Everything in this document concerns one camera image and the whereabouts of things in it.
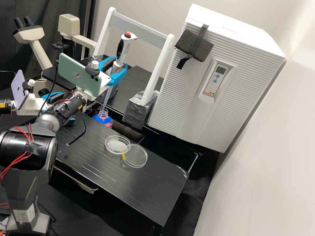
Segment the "green smartphone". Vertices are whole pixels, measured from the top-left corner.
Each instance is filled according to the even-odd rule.
[[[94,97],[99,96],[102,81],[100,76],[91,76],[85,71],[84,65],[66,54],[60,53],[59,55],[58,73],[66,80],[79,86],[88,94]]]

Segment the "black curtain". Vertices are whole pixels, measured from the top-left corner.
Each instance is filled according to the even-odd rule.
[[[41,25],[45,36],[40,43],[52,64],[58,58],[60,51],[54,50],[52,43],[60,42],[61,36],[57,31],[58,18],[61,14],[72,14],[80,18],[80,34],[84,30],[86,0],[0,0],[0,70],[23,70],[25,78],[31,78],[41,73],[41,68],[29,44],[18,43],[13,32],[16,30],[14,18],[23,21],[29,16],[36,25]],[[79,60],[82,47],[75,47],[75,59]],[[9,87],[13,74],[0,72],[0,90]]]

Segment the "bottle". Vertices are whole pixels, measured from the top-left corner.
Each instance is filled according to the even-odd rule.
[[[106,125],[108,128],[112,128],[113,119],[108,115],[108,110],[105,108],[101,109],[97,115],[93,116],[93,119]]]

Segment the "petri dish lid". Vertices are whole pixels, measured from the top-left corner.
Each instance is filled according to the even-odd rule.
[[[122,150],[128,145],[130,145],[129,139],[122,135],[110,135],[105,140],[105,148],[115,155],[121,155]]]
[[[138,144],[129,144],[122,151],[122,158],[133,168],[143,167],[148,160],[148,154]]]

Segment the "red button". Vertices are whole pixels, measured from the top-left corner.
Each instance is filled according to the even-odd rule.
[[[129,32],[125,32],[124,35],[125,35],[126,38],[131,38],[131,34]]]

